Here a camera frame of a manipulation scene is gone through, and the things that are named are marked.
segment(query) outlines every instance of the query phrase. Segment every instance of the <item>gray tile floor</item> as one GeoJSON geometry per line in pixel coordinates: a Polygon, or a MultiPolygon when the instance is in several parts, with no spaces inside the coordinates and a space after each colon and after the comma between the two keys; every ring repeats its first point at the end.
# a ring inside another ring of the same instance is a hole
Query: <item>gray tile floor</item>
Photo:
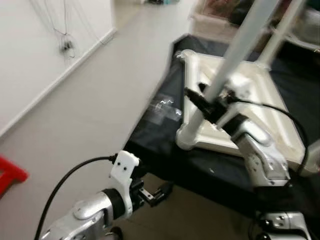
{"type": "MultiPolygon", "coordinates": [[[[0,153],[30,173],[0,199],[1,240],[33,239],[58,180],[88,158],[122,149],[165,73],[170,43],[188,32],[193,3],[144,6],[0,141],[0,153]]],[[[110,169],[109,163],[97,162],[75,173],[58,192],[44,227],[74,202],[103,189],[110,169]]],[[[147,177],[147,185],[158,181],[147,177]]],[[[237,213],[176,187],[161,206],[145,207],[118,224],[127,240],[235,240],[247,223],[237,213]]]]}

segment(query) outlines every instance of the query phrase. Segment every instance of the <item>black cable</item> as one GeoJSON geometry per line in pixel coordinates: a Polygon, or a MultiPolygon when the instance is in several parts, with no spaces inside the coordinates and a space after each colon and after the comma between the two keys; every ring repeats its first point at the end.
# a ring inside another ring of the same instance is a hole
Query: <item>black cable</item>
{"type": "Polygon", "coordinates": [[[276,106],[272,106],[272,105],[269,105],[269,104],[266,104],[266,103],[257,103],[257,102],[253,102],[253,101],[249,101],[249,100],[243,100],[243,99],[239,99],[237,97],[233,97],[232,102],[234,102],[234,103],[252,104],[252,105],[271,108],[271,109],[274,109],[274,110],[277,110],[277,111],[283,113],[284,115],[286,115],[288,118],[290,118],[294,122],[294,124],[296,125],[298,131],[300,132],[301,141],[302,141],[303,146],[304,146],[304,156],[303,156],[303,159],[302,159],[300,165],[298,166],[298,168],[296,170],[296,174],[298,176],[300,176],[302,171],[304,170],[304,168],[306,166],[306,163],[307,163],[307,160],[308,160],[308,146],[309,146],[309,140],[308,140],[308,137],[307,137],[307,133],[306,133],[304,127],[302,126],[302,124],[292,114],[290,114],[289,112],[287,112],[287,111],[285,111],[285,110],[283,110],[283,109],[281,109],[279,107],[276,107],[276,106]]]}
{"type": "Polygon", "coordinates": [[[87,164],[90,164],[92,162],[95,162],[95,161],[109,160],[109,161],[112,161],[112,163],[114,163],[115,160],[116,160],[116,157],[117,157],[117,154],[113,155],[113,156],[101,156],[101,157],[95,157],[95,158],[89,159],[87,161],[84,161],[84,162],[76,165],[74,168],[72,168],[70,171],[68,171],[66,175],[63,176],[63,178],[55,186],[55,188],[51,192],[48,200],[46,201],[46,204],[44,206],[44,209],[42,211],[42,214],[41,214],[41,217],[40,217],[40,220],[39,220],[39,223],[38,223],[38,227],[36,229],[34,240],[39,240],[40,239],[41,230],[42,230],[42,227],[44,225],[44,222],[45,222],[49,207],[51,205],[51,202],[53,201],[54,197],[56,196],[56,194],[57,194],[58,190],[60,189],[60,187],[62,186],[62,184],[64,184],[64,182],[70,177],[70,175],[73,174],[79,168],[81,168],[81,167],[83,167],[83,166],[85,166],[87,164]]]}

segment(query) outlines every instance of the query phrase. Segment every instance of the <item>red object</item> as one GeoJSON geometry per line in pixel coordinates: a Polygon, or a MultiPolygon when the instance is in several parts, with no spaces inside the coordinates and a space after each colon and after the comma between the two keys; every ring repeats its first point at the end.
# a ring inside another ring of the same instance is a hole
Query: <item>red object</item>
{"type": "Polygon", "coordinates": [[[13,181],[24,182],[29,174],[12,162],[0,156],[0,195],[12,184],[13,181]]]}

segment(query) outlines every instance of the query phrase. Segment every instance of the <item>white wall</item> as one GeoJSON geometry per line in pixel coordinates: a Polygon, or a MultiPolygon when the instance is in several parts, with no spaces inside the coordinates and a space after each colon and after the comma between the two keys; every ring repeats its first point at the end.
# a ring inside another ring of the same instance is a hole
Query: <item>white wall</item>
{"type": "MultiPolygon", "coordinates": [[[[63,56],[44,1],[1,0],[0,136],[114,32],[112,0],[66,0],[76,48],[74,59],[63,56]]],[[[47,3],[64,30],[64,0],[47,3]]]]}

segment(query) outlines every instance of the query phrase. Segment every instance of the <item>baseboard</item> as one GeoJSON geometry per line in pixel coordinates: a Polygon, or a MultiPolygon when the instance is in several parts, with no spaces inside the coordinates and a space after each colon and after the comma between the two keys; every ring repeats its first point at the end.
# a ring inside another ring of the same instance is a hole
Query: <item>baseboard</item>
{"type": "Polygon", "coordinates": [[[30,104],[28,104],[19,114],[15,116],[4,128],[0,129],[0,139],[2,139],[9,130],[11,130],[23,117],[27,115],[37,104],[39,104],[49,93],[51,93],[60,83],[62,83],[75,69],[77,69],[88,57],[90,57],[102,43],[108,43],[116,33],[114,27],[101,37],[82,57],[72,63],[54,82],[46,87],[38,96],[36,96],[30,104]]]}

